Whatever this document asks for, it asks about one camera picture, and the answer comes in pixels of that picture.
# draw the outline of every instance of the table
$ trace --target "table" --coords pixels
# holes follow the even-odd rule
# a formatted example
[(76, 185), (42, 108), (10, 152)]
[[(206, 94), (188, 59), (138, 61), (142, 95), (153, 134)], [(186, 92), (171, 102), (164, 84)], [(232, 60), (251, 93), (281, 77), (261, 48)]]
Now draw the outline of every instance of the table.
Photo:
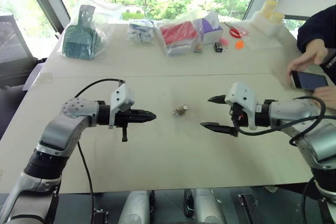
[[(142, 60), (148, 57), (146, 62), (150, 62), (150, 67), (143, 64), (148, 71), (145, 72), (140, 71), (133, 61), (126, 61), (136, 61), (134, 49), (124, 49), (124, 64), (120, 56), (116, 56), (116, 61), (101, 58), (101, 61), (88, 62), (60, 58), (52, 53), (0, 141), (0, 193), (9, 192), (19, 172), (26, 166), (45, 126), (59, 113), (62, 103), (87, 84), (111, 77), (125, 78), (135, 92), (133, 108), (152, 111), (157, 119), (130, 124), (127, 143), (121, 142), (121, 129), (109, 130), (107, 126), (97, 126), (83, 132), (80, 143), (94, 191), (271, 185), (306, 182), (311, 177), (309, 167), (299, 151), (288, 144), (289, 137), (284, 133), (234, 138), (199, 125), (209, 121), (232, 124), (229, 107), (207, 102), (207, 99), (225, 94), (235, 81), (248, 84), (255, 90), (259, 101), (288, 100), (302, 95), (303, 91), (288, 87), (283, 63), (275, 68), (265, 52), (251, 52), (248, 48), (234, 51), (239, 60), (235, 60), (229, 52), (209, 52), (209, 55), (194, 55), (193, 59), (190, 56), (165, 58), (158, 53), (155, 61), (148, 53), (141, 55)], [(281, 62), (281, 52), (283, 57), (283, 49), (274, 50), (278, 58), (271, 54), (270, 57)], [(254, 56), (260, 57), (260, 62), (251, 60)], [(224, 64), (225, 59), (233, 64), (231, 68)], [(52, 64), (57, 62), (58, 65), (53, 68)], [(253, 68), (259, 63), (266, 69)], [(320, 72), (314, 67), (311, 71)], [(108, 102), (116, 87), (116, 83), (100, 83), (82, 97)], [(172, 111), (184, 104), (190, 109), (183, 116), (173, 116)], [(87, 192), (86, 173), (75, 149), (63, 172), (61, 193)]]

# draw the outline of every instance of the scissors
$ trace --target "scissors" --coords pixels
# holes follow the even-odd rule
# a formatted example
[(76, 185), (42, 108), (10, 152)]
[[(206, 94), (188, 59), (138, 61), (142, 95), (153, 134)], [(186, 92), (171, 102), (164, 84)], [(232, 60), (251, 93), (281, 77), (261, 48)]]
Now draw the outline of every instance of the scissors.
[(245, 36), (248, 36), (248, 30), (246, 30), (245, 28), (242, 27), (233, 27), (231, 25), (229, 25), (228, 23), (224, 22), (225, 25), (227, 25), (228, 27), (230, 27), (230, 34), (232, 37), (235, 38), (242, 38)]

